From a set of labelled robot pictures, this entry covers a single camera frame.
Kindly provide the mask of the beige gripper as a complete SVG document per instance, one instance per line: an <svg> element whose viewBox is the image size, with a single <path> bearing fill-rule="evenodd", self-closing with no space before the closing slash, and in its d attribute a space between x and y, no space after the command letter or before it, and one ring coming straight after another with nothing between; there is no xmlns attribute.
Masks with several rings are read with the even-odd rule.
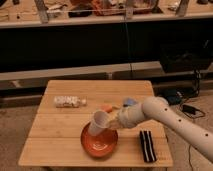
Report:
<svg viewBox="0 0 213 171"><path fill-rule="evenodd" d="M120 123L124 128L131 129L136 127L138 124L146 120L146 117L142 112L142 104L137 103L132 106L123 107L118 112L118 120L109 121L107 123L107 128L110 130L117 130L120 128Z"/></svg>

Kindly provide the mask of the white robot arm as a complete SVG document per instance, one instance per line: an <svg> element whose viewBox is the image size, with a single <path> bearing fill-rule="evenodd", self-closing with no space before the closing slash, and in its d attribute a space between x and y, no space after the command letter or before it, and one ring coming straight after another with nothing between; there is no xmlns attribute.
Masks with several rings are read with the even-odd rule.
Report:
<svg viewBox="0 0 213 171"><path fill-rule="evenodd" d="M142 103L120 108L107 127L132 129L148 120L166 125L213 163L213 133L179 116L164 98L150 96Z"/></svg>

